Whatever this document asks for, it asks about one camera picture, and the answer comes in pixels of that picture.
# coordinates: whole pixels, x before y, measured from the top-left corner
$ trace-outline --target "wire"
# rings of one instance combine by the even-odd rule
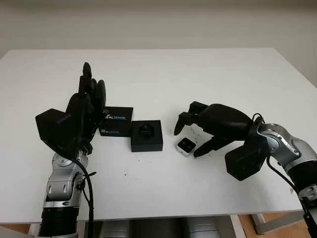
[[[252,121],[254,121],[254,119],[255,119],[256,116],[262,117],[262,115],[261,115],[260,113],[254,113],[254,115],[253,115],[253,117],[252,117]]]
[[[282,177],[282,179],[284,179],[284,180],[292,187],[292,189],[294,189],[294,191],[296,192],[296,194],[297,194],[297,196],[298,196],[298,191],[297,191],[295,185],[294,185],[287,177],[285,177],[280,171],[278,171],[276,168],[274,168],[274,167],[271,165],[271,163],[269,162],[270,157],[271,157],[271,156],[268,155],[267,158],[266,158],[266,163],[267,163],[267,165],[269,166],[269,168],[270,168],[271,170],[273,170],[274,172],[276,172],[278,175],[280,175],[280,176]],[[300,201],[300,203],[301,203],[301,205],[302,205],[302,208],[303,208],[303,210],[304,210],[304,213],[307,214],[308,210],[307,210],[306,206],[303,204],[303,202],[301,201],[301,199],[299,199],[299,201]]]
[[[89,174],[87,173],[87,170],[85,167],[77,160],[74,159],[69,159],[70,161],[74,162],[77,164],[80,169],[83,171],[85,178],[87,179],[87,184],[88,184],[88,191],[89,191],[89,200],[87,198],[87,195],[85,194],[86,200],[88,202],[88,207],[89,207],[89,218],[88,218],[88,238],[93,237],[93,229],[94,229],[94,196],[93,196],[93,187],[91,185],[91,180],[89,178]]]
[[[92,175],[95,175],[97,172],[92,172],[92,173],[90,173],[90,174],[88,174],[88,176],[89,177],[91,177]],[[87,195],[86,195],[86,192],[85,192],[85,179],[86,179],[86,177],[84,177],[84,179],[83,179],[83,181],[82,181],[82,187],[81,187],[81,190],[83,191],[83,193],[84,193],[84,196],[85,196],[85,199],[86,199],[86,201],[87,201],[87,203],[89,203],[89,199],[88,199],[88,197],[87,197]]]
[[[267,163],[267,165],[269,166],[269,168],[270,168],[271,170],[273,170],[274,172],[276,172],[278,175],[280,175],[280,176],[282,177],[282,179],[284,179],[284,180],[294,189],[294,191],[295,191],[296,193],[298,193],[296,187],[294,186],[294,184],[293,184],[287,177],[285,177],[280,171],[278,171],[276,168],[274,168],[274,167],[271,165],[271,163],[269,162],[270,157],[271,157],[271,156],[268,155],[267,158],[266,158],[266,163]]]

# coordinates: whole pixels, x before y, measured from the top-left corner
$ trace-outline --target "floor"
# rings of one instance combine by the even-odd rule
[[[285,213],[264,214],[266,221],[274,220]],[[251,215],[240,215],[240,221],[247,238],[310,238],[305,222],[296,223],[267,235],[257,235]],[[30,225],[2,225],[9,229],[27,234]]]

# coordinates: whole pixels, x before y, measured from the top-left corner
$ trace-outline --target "table leg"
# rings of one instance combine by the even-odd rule
[[[283,227],[303,221],[303,211],[291,212],[273,221],[266,222],[262,213],[253,214],[252,218],[255,223],[255,230],[258,235],[264,235]]]

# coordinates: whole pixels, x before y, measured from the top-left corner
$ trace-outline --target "black cylindrical base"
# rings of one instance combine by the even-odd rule
[[[73,234],[77,229],[78,207],[44,208],[40,237]]]

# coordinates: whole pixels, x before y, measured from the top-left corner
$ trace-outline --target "white wall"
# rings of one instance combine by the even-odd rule
[[[317,85],[317,1],[0,2],[0,57],[10,49],[220,47],[274,47]]]

